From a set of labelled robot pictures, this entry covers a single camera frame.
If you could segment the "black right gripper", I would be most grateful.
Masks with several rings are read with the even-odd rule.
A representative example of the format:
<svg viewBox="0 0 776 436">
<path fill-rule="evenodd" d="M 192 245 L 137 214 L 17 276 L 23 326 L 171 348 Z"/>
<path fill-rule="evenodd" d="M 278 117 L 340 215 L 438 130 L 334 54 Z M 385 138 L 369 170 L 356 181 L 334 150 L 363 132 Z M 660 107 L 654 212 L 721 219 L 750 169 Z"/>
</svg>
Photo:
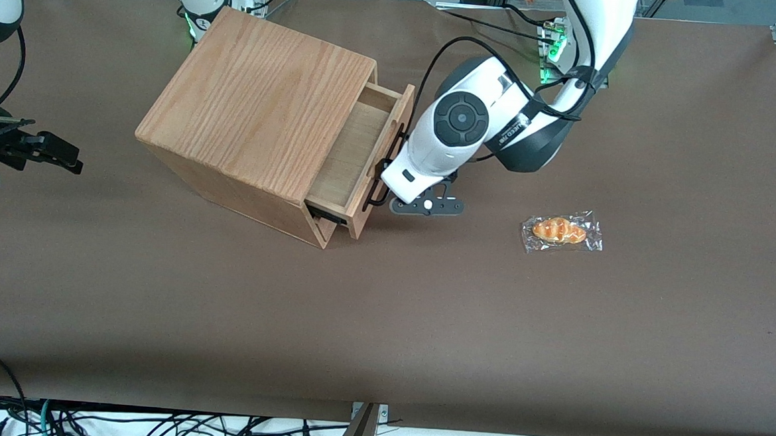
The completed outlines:
<svg viewBox="0 0 776 436">
<path fill-rule="evenodd" d="M 11 169 L 26 168 L 28 153 L 25 150 L 25 138 L 28 133 L 21 129 L 0 130 L 0 163 Z M 56 165 L 73 175 L 80 175 L 84 162 L 79 159 L 77 147 L 53 133 L 40 132 L 33 139 L 34 151 L 29 159 L 35 163 Z"/>
</svg>

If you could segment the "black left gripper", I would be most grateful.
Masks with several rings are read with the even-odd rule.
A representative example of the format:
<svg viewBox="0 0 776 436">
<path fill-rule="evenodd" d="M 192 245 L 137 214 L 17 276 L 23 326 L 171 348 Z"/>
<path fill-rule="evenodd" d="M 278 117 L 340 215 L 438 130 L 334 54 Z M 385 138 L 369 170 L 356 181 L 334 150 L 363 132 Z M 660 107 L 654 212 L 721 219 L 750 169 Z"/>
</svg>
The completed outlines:
<svg viewBox="0 0 776 436">
<path fill-rule="evenodd" d="M 394 164 L 395 160 L 390 158 L 383 158 L 375 164 L 374 179 L 383 182 L 395 182 L 398 179 L 399 167 Z M 454 199 L 451 194 L 452 185 L 456 182 L 458 177 L 457 171 L 445 176 L 441 181 L 435 183 L 428 189 L 423 190 L 420 198 L 439 198 L 439 199 Z"/>
</svg>

